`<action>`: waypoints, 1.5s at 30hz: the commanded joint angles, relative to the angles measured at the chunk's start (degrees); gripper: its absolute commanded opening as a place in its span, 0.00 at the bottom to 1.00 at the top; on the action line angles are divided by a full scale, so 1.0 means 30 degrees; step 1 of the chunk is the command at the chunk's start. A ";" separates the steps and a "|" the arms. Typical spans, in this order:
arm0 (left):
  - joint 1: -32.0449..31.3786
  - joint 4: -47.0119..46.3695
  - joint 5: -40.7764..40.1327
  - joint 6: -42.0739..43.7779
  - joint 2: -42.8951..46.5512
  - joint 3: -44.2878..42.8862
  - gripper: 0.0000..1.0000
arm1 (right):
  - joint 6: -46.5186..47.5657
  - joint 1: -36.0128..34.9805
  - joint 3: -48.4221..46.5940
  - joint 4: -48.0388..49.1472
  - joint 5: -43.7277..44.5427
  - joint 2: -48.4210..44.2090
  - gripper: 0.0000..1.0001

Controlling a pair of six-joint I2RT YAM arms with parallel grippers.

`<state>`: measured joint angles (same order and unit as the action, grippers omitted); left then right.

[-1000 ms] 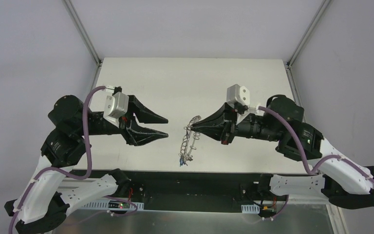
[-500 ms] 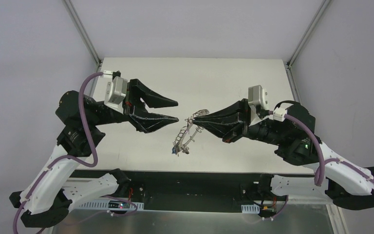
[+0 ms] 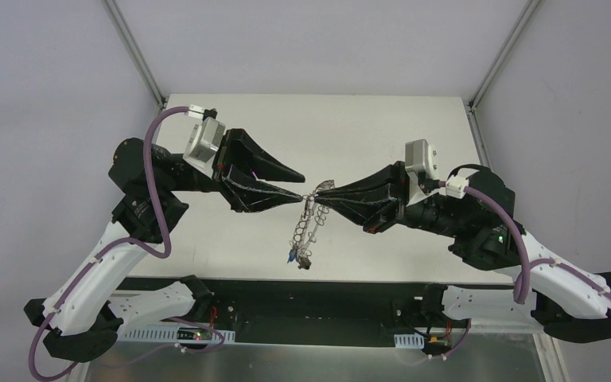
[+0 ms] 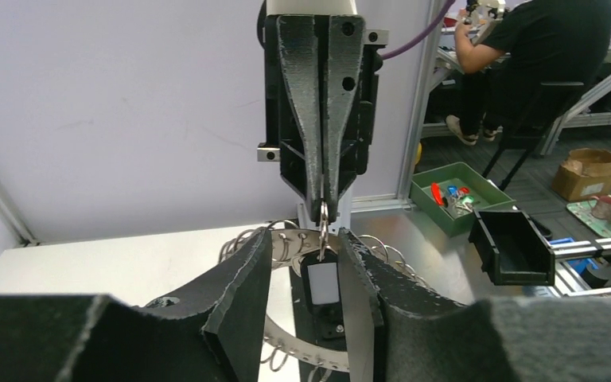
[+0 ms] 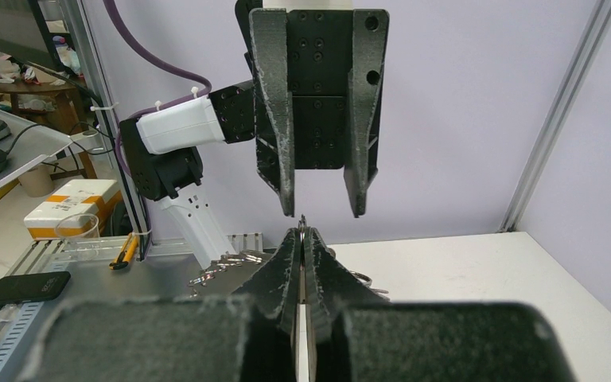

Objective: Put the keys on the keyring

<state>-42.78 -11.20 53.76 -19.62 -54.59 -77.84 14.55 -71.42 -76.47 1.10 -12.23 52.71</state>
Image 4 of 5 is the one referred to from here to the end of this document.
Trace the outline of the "metal disc with keyrings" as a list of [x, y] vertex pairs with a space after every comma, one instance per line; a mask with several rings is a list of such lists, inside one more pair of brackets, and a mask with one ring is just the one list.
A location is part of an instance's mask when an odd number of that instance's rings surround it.
[[307, 381], [357, 381], [351, 374], [346, 329], [343, 324], [338, 279], [338, 244], [335, 229], [330, 229], [327, 247], [314, 247], [314, 234], [299, 221], [274, 220], [265, 225], [273, 235], [272, 268], [289, 272], [292, 312], [295, 320], [309, 319], [301, 325], [305, 337], [283, 329], [270, 316], [264, 323], [263, 342], [271, 350], [260, 361], [260, 371], [280, 373], [288, 362], [298, 363], [300, 379]]

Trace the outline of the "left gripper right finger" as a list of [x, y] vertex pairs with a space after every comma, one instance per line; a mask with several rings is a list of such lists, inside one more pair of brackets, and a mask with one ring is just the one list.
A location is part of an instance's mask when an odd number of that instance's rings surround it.
[[611, 298], [463, 305], [341, 230], [337, 268], [353, 381], [611, 381]]

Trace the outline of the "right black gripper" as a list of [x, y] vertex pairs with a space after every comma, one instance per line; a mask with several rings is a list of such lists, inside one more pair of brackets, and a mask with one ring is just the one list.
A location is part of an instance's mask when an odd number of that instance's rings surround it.
[[280, 175], [317, 221], [368, 168], [383, 31], [360, 15], [272, 14], [260, 23], [266, 139]]

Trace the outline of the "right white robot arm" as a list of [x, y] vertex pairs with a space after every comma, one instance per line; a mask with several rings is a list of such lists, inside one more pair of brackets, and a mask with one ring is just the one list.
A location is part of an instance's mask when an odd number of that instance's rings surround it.
[[259, 158], [279, 163], [313, 222], [332, 223], [368, 168], [387, 32], [369, 29], [353, 1], [265, 1], [257, 37], [266, 120]]

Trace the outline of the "black key tag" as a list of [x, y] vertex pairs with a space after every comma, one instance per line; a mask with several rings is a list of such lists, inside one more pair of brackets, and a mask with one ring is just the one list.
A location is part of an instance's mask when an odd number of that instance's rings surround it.
[[344, 319], [338, 279], [337, 255], [331, 248], [307, 253], [301, 262], [306, 308], [315, 334], [324, 340], [344, 337]]

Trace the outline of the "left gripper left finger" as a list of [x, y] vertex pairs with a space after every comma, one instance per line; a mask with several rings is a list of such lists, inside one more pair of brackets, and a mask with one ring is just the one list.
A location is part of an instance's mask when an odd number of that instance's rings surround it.
[[106, 294], [0, 295], [0, 381], [256, 381], [272, 238], [139, 307]]

